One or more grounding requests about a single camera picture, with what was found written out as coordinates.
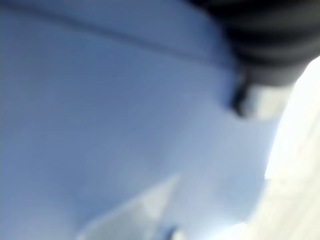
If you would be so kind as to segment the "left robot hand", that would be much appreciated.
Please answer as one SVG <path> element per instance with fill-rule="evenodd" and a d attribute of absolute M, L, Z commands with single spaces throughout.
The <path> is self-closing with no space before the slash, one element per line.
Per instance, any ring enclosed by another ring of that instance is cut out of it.
<path fill-rule="evenodd" d="M 194 0 L 221 26 L 241 79 L 232 101 L 243 118 L 280 115 L 320 55 L 317 0 Z"/>

